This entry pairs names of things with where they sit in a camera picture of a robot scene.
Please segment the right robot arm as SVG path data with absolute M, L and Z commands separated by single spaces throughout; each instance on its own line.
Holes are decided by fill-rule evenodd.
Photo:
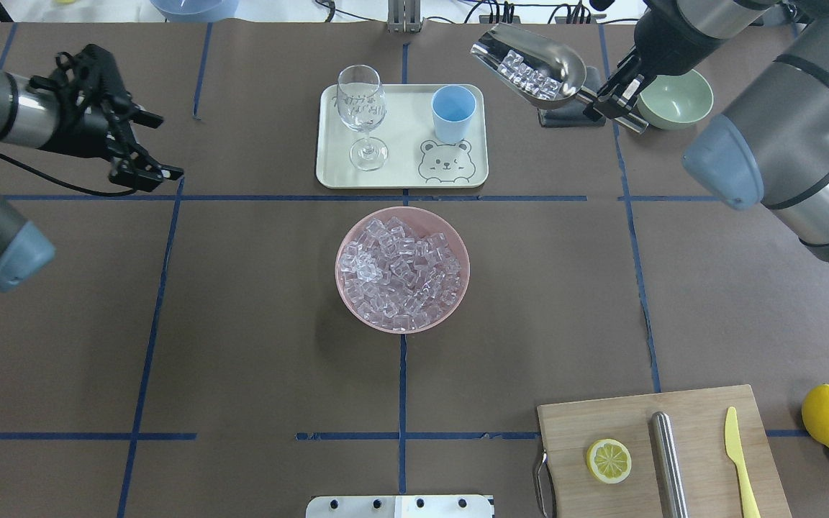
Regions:
M 682 155 L 700 186 L 737 210 L 763 204 L 829 263 L 829 1 L 800 1 L 810 23 Z M 691 71 L 770 1 L 649 1 L 634 44 L 590 99 L 619 120 L 658 76 Z

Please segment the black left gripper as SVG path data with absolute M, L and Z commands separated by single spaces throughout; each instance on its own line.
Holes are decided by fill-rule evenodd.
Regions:
M 41 150 L 112 164 L 109 181 L 134 191 L 154 191 L 178 181 L 184 170 L 159 163 L 136 140 L 131 124 L 157 129 L 161 115 L 132 101 L 114 56 L 96 44 L 75 55 L 59 53 L 49 76 L 33 76 L 30 88 L 49 91 L 57 101 L 55 131 Z

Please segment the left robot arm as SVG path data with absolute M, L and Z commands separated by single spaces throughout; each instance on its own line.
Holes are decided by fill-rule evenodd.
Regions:
M 184 176 L 155 158 L 136 128 L 161 127 L 163 118 L 129 92 L 114 55 L 98 44 L 55 56 L 45 76 L 0 69 L 0 144 L 79 160 L 106 162 L 112 190 L 85 188 L 43 173 L 0 150 L 0 161 L 79 196 L 125 198 L 151 193 Z M 0 191 L 0 293 L 9 293 L 55 259 L 55 246 Z

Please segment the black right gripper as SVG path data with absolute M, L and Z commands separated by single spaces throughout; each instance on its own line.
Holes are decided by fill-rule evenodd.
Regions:
M 634 46 L 586 106 L 586 118 L 631 114 L 640 92 L 657 76 L 689 72 L 717 49 L 717 38 L 697 29 L 681 7 L 649 7 L 634 29 Z

